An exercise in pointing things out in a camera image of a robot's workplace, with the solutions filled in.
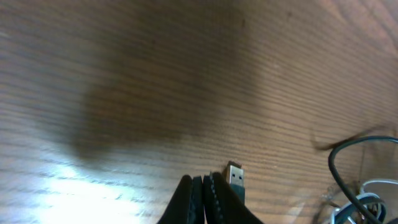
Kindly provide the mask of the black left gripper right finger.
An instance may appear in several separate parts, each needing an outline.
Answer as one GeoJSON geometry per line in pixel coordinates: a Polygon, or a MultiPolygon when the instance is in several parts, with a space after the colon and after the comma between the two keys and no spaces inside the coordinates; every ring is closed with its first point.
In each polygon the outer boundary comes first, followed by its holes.
{"type": "Polygon", "coordinates": [[[203,178],[203,205],[208,224],[262,224],[219,172],[203,178]]]}

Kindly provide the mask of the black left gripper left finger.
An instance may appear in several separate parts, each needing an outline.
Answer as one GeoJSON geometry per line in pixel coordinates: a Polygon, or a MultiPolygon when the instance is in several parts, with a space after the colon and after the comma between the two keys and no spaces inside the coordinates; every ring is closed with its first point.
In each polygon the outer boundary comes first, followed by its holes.
{"type": "Polygon", "coordinates": [[[201,176],[184,175],[157,224],[204,224],[201,176]]]}

